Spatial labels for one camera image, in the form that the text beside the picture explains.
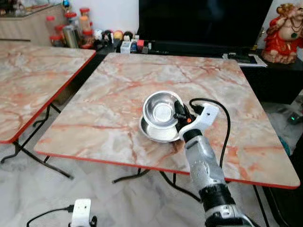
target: robotic arm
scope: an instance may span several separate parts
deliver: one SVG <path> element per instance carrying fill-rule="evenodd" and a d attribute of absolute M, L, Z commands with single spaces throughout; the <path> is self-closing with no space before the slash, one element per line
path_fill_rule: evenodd
<path fill-rule="evenodd" d="M 258 227 L 237 208 L 224 174 L 204 130 L 211 126 L 219 112 L 218 107 L 205 103 L 198 117 L 191 115 L 186 106 L 175 103 L 178 119 L 177 130 L 185 141 L 185 154 L 190 166 L 190 175 L 199 191 L 205 210 L 206 227 L 249 226 Z"/>

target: floor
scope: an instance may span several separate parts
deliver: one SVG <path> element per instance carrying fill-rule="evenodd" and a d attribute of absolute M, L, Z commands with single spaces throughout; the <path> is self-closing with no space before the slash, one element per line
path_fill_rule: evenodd
<path fill-rule="evenodd" d="M 281 126 L 275 123 L 281 119 L 278 117 L 277 120 L 275 114 L 281 105 L 263 106 L 269 110 L 267 113 L 274 128 L 281 133 Z M 29 150 L 32 150 L 57 115 L 51 109 L 49 120 L 26 146 Z M 20 141 L 24 141 L 32 130 L 33 127 L 29 127 L 20 137 Z M 291 136 L 292 131 L 289 128 L 286 133 L 291 146 L 291 138 L 299 133 L 298 130 Z M 0 145 L 0 158 L 13 152 L 12 145 Z M 98 227 L 197 227 L 204 224 L 201 204 L 170 187 L 159 172 L 150 171 L 139 179 L 112 184 L 112 180 L 135 174 L 137 170 L 54 157 L 48 162 L 71 173 L 74 180 L 44 168 L 22 152 L 5 164 L 0 164 L 1 227 L 24 227 L 32 217 L 50 209 L 73 204 L 78 198 L 91 198 L 91 215 L 97 216 Z M 189 176 L 177 175 L 177 184 L 197 193 Z M 240 209 L 260 226 L 265 226 L 253 187 L 230 183 L 229 188 Z M 262 188 L 258 187 L 258 191 L 270 226 L 277 227 Z M 55 212 L 35 220 L 31 227 L 67 227 L 70 219 L 71 214 L 66 211 Z"/>

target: black tv screen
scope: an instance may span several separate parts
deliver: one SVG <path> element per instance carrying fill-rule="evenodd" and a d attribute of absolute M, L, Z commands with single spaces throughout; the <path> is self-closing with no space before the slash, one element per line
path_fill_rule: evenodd
<path fill-rule="evenodd" d="M 252 47 L 272 0 L 139 0 L 141 39 Z"/>

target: table top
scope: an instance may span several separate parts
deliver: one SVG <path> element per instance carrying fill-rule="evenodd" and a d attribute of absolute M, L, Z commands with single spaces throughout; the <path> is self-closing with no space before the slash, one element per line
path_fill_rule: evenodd
<path fill-rule="evenodd" d="M 0 44 L 0 143 L 11 143 L 59 95 L 93 50 Z"/>
<path fill-rule="evenodd" d="M 155 91 L 218 100 L 231 116 L 227 180 L 282 188 L 300 185 L 267 115 L 233 60 L 109 54 L 36 144 L 40 154 L 189 174 L 184 142 L 157 143 L 139 130 Z M 221 111 L 204 135 L 217 160 L 227 130 Z"/>

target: black cord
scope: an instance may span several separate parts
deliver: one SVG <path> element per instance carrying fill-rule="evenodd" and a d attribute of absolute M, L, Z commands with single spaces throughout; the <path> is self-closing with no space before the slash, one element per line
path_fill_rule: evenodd
<path fill-rule="evenodd" d="M 212 99 L 209 99 L 209 98 L 193 98 L 193 99 L 191 99 L 189 101 L 189 105 L 191 106 L 191 108 L 193 108 L 193 110 L 196 110 L 197 107 L 198 107 L 197 105 L 193 105 L 193 102 L 195 102 L 195 101 L 207 101 L 207 102 L 215 103 L 218 106 L 220 106 L 226 114 L 226 117 L 227 117 L 227 132 L 226 132 L 226 137 L 225 137 L 225 140 L 224 140 L 224 143 L 223 143 L 223 147 L 222 147 L 222 151 L 221 151 L 221 157 L 220 157 L 220 167 L 222 168 L 225 148 L 226 148 L 227 141 L 228 141 L 228 138 L 229 138 L 229 134 L 230 134 L 230 131 L 231 131 L 231 118 L 229 116 L 229 113 L 228 113 L 228 111 L 227 111 L 227 109 L 225 108 L 224 105 L 222 105 L 221 103 L 219 103 L 216 100 L 212 100 Z"/>
<path fill-rule="evenodd" d="M 67 210 L 69 213 L 72 213 L 73 210 L 74 210 L 74 205 L 69 205 L 68 207 L 64 207 L 64 208 L 59 208 L 59 209 L 53 209 L 53 210 L 49 210 L 43 214 L 40 214 L 32 219 L 30 219 L 28 222 L 27 222 L 27 227 L 29 227 L 29 223 L 31 223 L 33 220 L 45 215 L 45 214 L 48 214 L 48 213 L 51 213 L 51 212 L 55 212 L 55 211 L 60 211 L 60 210 Z"/>

